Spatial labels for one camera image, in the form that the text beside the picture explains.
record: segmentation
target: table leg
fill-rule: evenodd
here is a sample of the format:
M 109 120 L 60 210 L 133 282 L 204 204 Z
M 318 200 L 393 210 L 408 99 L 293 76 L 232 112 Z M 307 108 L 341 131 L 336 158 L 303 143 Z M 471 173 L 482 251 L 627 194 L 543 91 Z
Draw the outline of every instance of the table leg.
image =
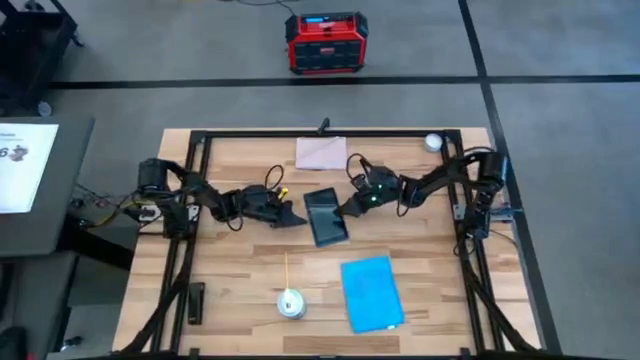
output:
M 77 220 L 67 217 L 58 250 L 71 250 L 105 264 L 129 271 L 133 262 L 133 251 L 107 241 L 87 229 L 80 228 Z

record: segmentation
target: blue folder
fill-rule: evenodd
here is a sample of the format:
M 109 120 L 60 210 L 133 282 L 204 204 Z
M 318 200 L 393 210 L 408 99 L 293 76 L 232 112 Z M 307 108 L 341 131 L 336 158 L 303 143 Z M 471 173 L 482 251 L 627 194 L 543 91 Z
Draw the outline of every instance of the blue folder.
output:
M 344 263 L 342 288 L 356 334 L 404 323 L 404 312 L 388 256 Z

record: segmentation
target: black metal frame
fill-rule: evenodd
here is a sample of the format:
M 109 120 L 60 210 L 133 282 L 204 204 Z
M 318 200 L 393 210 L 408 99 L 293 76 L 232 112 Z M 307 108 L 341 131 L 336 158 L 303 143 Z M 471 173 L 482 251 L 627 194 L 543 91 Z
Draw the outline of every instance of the black metal frame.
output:
M 402 129 L 400 130 L 370 130 L 370 129 L 339 130 L 339 129 L 336 129 L 334 130 L 334 129 L 326 129 L 325 127 L 327 126 L 327 124 L 328 124 L 328 121 L 325 120 L 325 123 L 323 123 L 323 126 L 318 130 L 313 130 L 313 129 L 310 129 L 310 130 L 277 130 L 277 129 L 275 130 L 232 130 L 232 131 L 194 130 L 194 131 L 191 131 L 191 135 L 189 137 L 189 146 L 188 146 L 187 157 L 185 161 L 185 167 L 190 170 L 194 168 L 196 151 L 198 147 L 202 146 L 202 149 L 203 149 L 202 157 L 200 159 L 200 164 L 198 166 L 198 172 L 202 176 L 206 177 L 206 173 L 209 166 L 210 155 L 211 155 L 211 145 L 214 138 L 296 138 L 296 137 L 328 137 L 328 136 L 343 136 L 343 137 L 352 137 L 352 138 L 354 137 L 425 137 L 428 134 L 436 133 L 442 136 L 444 139 L 448 140 L 446 143 L 447 145 L 453 145 L 453 151 L 454 151 L 453 155 L 450 154 L 449 146 L 442 147 L 441 156 L 443 161 L 455 156 L 462 156 L 464 151 L 461 133 L 459 130 L 456 130 L 456 129 L 445 129 L 445 130 L 402 130 Z M 455 217 L 453 216 L 453 207 L 454 205 L 461 203 L 461 200 L 458 198 L 458 193 L 454 185 L 451 185 L 448 187 L 448 193 L 449 193 L 450 205 L 452 208 L 452 217 L 454 218 L 453 224 L 456 229 L 456 236 L 459 239 L 461 237 L 464 237 L 466 234 L 464 234 L 464 230 L 460 226 L 461 221 L 455 220 Z M 464 194 L 464 202 L 470 203 L 472 201 L 472 193 L 471 193 L 471 189 L 468 186 L 463 186 L 463 194 Z M 523 218 L 524 218 L 524 214 L 522 214 L 520 218 L 516 219 L 516 226 L 519 226 L 518 221 L 521 221 L 521 219 Z M 187 264 L 189 276 L 191 275 L 191 265 L 193 263 L 193 256 L 195 252 L 194 251 L 195 241 L 197 237 L 199 217 L 196 217 L 196 219 L 194 219 L 193 222 L 194 222 L 193 225 L 195 230 L 193 232 L 193 235 L 186 240 L 186 251 L 184 254 L 184 262 Z M 518 235 L 519 235 L 520 245 L 523 249 L 527 249 L 528 247 L 532 246 L 531 236 L 529 234 L 528 228 L 526 227 L 526 224 L 523 229 L 518 229 Z M 167 260 L 165 264 L 165 271 L 163 274 L 160 298 L 164 297 L 167 294 L 168 289 L 171 286 L 175 264 L 177 261 L 178 246 L 179 246 L 179 240 L 172 239 L 169 246 L 169 251 L 167 254 Z M 478 263 L 478 269 L 480 273 L 479 274 L 480 280 L 486 292 L 489 294 L 490 298 L 493 300 L 493 289 L 491 285 L 491 277 L 489 274 L 486 254 L 484 251 L 484 246 L 482 241 L 481 240 L 476 241 L 476 243 L 474 244 L 474 248 L 475 248 L 476 260 Z M 465 252 L 466 255 L 468 255 L 468 250 L 466 249 L 466 247 L 460 247 L 458 251 Z M 534 268 L 534 270 L 537 271 L 538 268 L 537 268 L 537 260 L 535 259 L 535 254 L 528 254 L 526 251 L 523 252 L 523 254 L 525 258 L 524 260 L 527 264 L 528 263 L 536 264 L 536 267 Z M 462 264 L 465 261 L 464 259 L 468 259 L 468 258 L 469 258 L 468 256 L 459 256 L 461 266 L 463 266 Z M 468 283 L 465 277 L 463 277 L 463 281 L 464 281 L 465 292 L 467 297 L 467 307 L 469 310 L 469 317 L 470 317 L 471 329 L 473 333 L 474 345 L 475 345 L 476 351 L 480 352 L 486 349 L 486 343 L 484 339 L 484 334 L 482 332 L 481 320 L 480 320 L 480 315 L 478 310 L 478 302 L 476 300 L 476 295 L 473 288 Z M 542 288 L 541 290 L 542 290 L 542 294 L 538 294 L 538 295 L 543 296 L 546 300 L 546 294 L 544 293 L 544 288 Z M 174 323 L 172 326 L 171 341 L 170 341 L 170 347 L 169 347 L 169 351 L 175 352 L 175 353 L 177 353 L 179 350 L 180 337 L 182 335 L 182 327 L 184 323 L 184 313 L 186 310 L 186 298 L 187 298 L 187 292 L 186 292 L 186 289 L 184 289 L 184 291 L 182 291 L 178 296 L 176 314 L 175 314 Z M 545 323 L 543 325 L 547 325 L 551 327 L 554 326 L 553 320 L 550 317 L 539 319 L 539 320 Z M 491 333 L 493 338 L 492 348 L 497 351 L 504 351 L 505 348 L 504 348 L 502 333 L 498 325 L 494 321 L 494 319 L 492 319 L 491 317 L 489 317 L 489 325 L 491 328 Z M 163 328 L 164 328 L 164 317 L 161 321 L 158 322 L 155 328 L 155 332 L 151 342 L 151 349 L 150 349 L 152 353 L 161 351 L 160 342 L 162 339 Z M 546 336 L 548 336 L 548 334 L 543 333 L 541 335 L 543 337 L 542 340 L 544 343 L 554 343 L 558 341 L 557 338 L 556 339 L 545 338 Z

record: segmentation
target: display screen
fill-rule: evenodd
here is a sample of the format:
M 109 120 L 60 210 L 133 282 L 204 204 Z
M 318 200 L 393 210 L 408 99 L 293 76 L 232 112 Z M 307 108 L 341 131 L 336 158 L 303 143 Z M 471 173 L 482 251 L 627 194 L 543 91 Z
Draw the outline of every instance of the display screen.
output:
M 316 246 L 322 247 L 349 238 L 344 219 L 335 212 L 338 197 L 333 188 L 305 194 L 304 202 Z

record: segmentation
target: gray floor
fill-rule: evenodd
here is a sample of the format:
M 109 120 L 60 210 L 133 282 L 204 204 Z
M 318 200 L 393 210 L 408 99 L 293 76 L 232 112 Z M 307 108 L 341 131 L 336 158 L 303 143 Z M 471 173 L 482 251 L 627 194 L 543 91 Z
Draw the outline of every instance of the gray floor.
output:
M 283 8 L 215 0 L 63 4 L 87 42 L 68 53 L 63 81 L 291 76 Z M 469 4 L 490 75 L 640 73 L 636 1 Z M 369 17 L 368 65 L 358 76 L 475 74 L 456 1 L 291 6 Z M 563 350 L 637 357 L 640 231 L 632 214 L 640 202 L 640 84 L 493 90 Z M 134 186 L 136 164 L 156 153 L 166 127 L 316 126 L 326 116 L 345 126 L 489 126 L 476 85 L 70 90 L 48 99 L 58 115 L 97 119 L 81 180 L 112 193 Z M 116 295 L 108 298 L 117 306 Z M 96 351 L 104 351 L 109 326 L 74 331 L 99 333 Z

